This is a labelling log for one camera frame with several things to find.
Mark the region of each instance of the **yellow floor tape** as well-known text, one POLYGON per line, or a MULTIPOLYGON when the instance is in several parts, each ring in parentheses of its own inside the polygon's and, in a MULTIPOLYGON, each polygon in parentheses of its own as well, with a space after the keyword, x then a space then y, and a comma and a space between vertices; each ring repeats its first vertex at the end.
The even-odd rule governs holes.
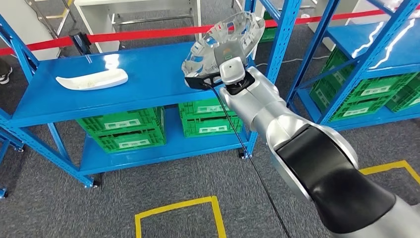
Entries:
POLYGON ((417 181, 417 183, 420 184, 420 176, 413 169, 413 167, 411 167, 411 165, 405 160, 392 162, 392 163, 388 163, 384 165, 372 166, 372 167, 361 169, 359 171, 364 175, 371 175, 371 174, 375 174, 379 172, 388 171, 390 169, 400 169, 400 168, 406 169, 410 173, 410 175, 417 181))
POLYGON ((219 238, 226 238, 226 231, 225 231, 224 225, 223 225, 222 214, 220 212, 219 202, 217 201, 216 196, 202 197, 202 198, 197 198, 197 199, 193 199, 193 200, 173 203, 173 204, 170 204, 170 205, 166 205, 166 206, 163 206, 163 207, 157 207, 157 208, 154 208, 154 209, 151 209, 151 210, 148 210, 148 211, 141 212, 141 213, 137 214, 134 217, 134 220, 135 220, 135 223, 136 223, 136 238, 141 238, 142 237, 142 230, 141 230, 141 223, 140 223, 140 220, 142 218, 145 218, 145 217, 148 217, 148 216, 151 216, 151 215, 155 215, 155 214, 158 214, 158 213, 167 212, 167 211, 171 211, 171 210, 175 210, 175 209, 179 209, 179 208, 183 208, 183 207, 194 206, 194 205, 198 205, 198 204, 202 204, 202 203, 206 203, 206 202, 211 203, 211 208, 213 210, 214 220, 216 222, 216 228, 217 228, 217 233, 219 235, 219 238))

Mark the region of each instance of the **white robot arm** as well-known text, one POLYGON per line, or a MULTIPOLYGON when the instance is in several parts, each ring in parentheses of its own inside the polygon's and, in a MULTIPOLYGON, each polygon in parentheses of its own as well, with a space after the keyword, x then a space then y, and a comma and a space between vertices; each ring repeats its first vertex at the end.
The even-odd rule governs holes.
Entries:
POLYGON ((356 152, 337 131, 290 111, 261 72, 245 69, 263 30, 264 20, 248 12, 216 24, 182 64, 187 86, 225 85, 221 100, 267 142, 281 177, 315 204, 334 237, 420 238, 420 215, 358 171, 356 152))
POLYGON ((290 111, 277 88, 240 57, 219 70, 221 99, 267 142, 276 170, 296 196, 313 201, 334 237, 420 237, 419 214, 358 171, 356 152, 338 132, 290 111))

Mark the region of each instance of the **green plastic crate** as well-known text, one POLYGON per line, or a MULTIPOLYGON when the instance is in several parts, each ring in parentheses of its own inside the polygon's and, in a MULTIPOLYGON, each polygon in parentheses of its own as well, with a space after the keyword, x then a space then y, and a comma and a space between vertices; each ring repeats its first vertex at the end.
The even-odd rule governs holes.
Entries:
POLYGON ((92 136, 92 138, 107 153, 143 149, 166 144, 163 120, 161 120, 161 125, 156 128, 112 135, 92 136))
POLYGON ((309 93, 309 96, 315 102, 316 106, 321 112, 323 112, 329 105, 331 99, 327 97, 321 88, 312 89, 309 93))
MULTIPOLYGON (((270 16, 270 13, 267 11, 264 12, 264 20, 272 20, 273 18, 270 16)), ((277 31, 277 27, 266 27, 264 29, 264 33, 261 36, 260 42, 271 42, 274 40, 275 33, 277 31)))
POLYGON ((413 78, 386 104, 393 112, 412 107, 420 103, 420 76, 413 78))
MULTIPOLYGON (((183 119, 182 127, 185 137, 220 135, 234 133, 226 117, 183 119)), ((238 116, 230 116, 237 132, 242 130, 242 121, 238 116)))
MULTIPOLYGON (((335 49, 333 53, 331 53, 331 56, 322 72, 333 69, 345 61, 347 61, 346 56, 338 49, 335 49)), ((328 75, 325 78, 320 79, 313 85, 313 91, 317 91, 318 94, 321 91, 326 99, 331 101, 340 90, 346 79, 350 76, 353 68, 354 67, 351 65, 351 67, 345 67, 337 72, 332 73, 331 75, 328 75)), ((357 102, 370 98, 394 95, 416 75, 417 73, 407 73, 389 77, 362 80, 359 85, 355 87, 348 95, 346 101, 357 102)))
POLYGON ((365 116, 376 113, 381 107, 383 107, 391 97, 379 97, 371 98, 358 102, 343 102, 339 109, 329 119, 329 122, 354 118, 359 116, 365 116))
POLYGON ((158 127, 163 107, 78 119, 77 122, 92 136, 132 132, 158 127))
MULTIPOLYGON (((224 105, 228 115, 236 115, 224 105)), ((226 114, 217 98, 178 104, 179 114, 184 119, 224 117, 226 114)))

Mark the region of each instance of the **blue shelf board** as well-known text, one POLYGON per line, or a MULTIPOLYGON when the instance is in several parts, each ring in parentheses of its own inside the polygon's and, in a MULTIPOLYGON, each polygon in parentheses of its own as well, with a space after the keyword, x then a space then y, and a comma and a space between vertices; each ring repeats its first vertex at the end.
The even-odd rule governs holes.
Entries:
MULTIPOLYGON (((164 146, 111 154, 105 153, 87 136, 79 171, 83 175, 91 175, 241 147, 235 134, 185 138, 177 108, 166 109, 165 131, 164 146)), ((239 135, 247 146, 246 131, 243 129, 239 135)))
MULTIPOLYGON (((312 121, 317 122, 321 117, 321 112, 309 96, 310 89, 298 90, 298 96, 301 99, 305 109, 308 111, 312 121)), ((399 120, 420 118, 420 105, 416 105, 400 112, 393 112, 387 107, 382 107, 378 112, 371 115, 360 116, 351 119, 342 119, 328 122, 325 125, 335 130, 348 130, 363 126, 379 125, 399 120)))
POLYGON ((12 119, 23 127, 214 97, 187 87, 181 70, 193 43, 179 43, 42 61, 12 119), (122 85, 93 91, 62 87, 56 77, 76 77, 118 67, 122 85))
MULTIPOLYGON (((349 58, 355 58, 366 52, 368 46, 379 34, 386 22, 363 25, 347 25, 329 27, 329 37, 337 47, 349 58)), ((420 19, 409 19, 404 23, 402 31, 391 41, 392 47, 379 53, 370 69, 362 78, 374 78, 396 74, 419 72, 420 54, 420 19)))

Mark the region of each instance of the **shoe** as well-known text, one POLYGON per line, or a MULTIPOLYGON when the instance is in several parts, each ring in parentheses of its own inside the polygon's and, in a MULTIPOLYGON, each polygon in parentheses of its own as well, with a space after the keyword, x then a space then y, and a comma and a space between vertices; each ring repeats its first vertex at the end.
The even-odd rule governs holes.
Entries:
POLYGON ((0 84, 7 84, 9 82, 9 75, 13 72, 13 68, 10 67, 10 70, 3 75, 0 75, 0 84))

